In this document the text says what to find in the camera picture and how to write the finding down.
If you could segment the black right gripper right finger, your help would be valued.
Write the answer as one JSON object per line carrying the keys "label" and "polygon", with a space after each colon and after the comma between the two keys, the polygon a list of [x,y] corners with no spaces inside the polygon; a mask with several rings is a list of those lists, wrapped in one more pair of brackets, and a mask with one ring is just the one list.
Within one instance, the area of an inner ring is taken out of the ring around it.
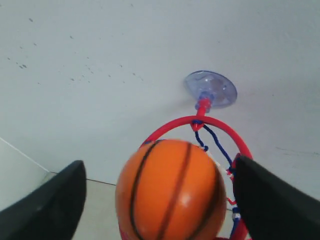
{"label": "black right gripper right finger", "polygon": [[240,156],[233,193],[254,240],[318,240],[320,202],[280,179],[256,161]]}

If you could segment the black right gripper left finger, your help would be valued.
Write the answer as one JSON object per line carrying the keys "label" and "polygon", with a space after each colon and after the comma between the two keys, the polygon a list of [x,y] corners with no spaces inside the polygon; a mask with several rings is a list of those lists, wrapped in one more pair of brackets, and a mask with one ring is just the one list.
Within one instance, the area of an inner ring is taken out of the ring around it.
{"label": "black right gripper left finger", "polygon": [[0,212],[2,240],[71,240],[87,196],[84,162],[75,160]]}

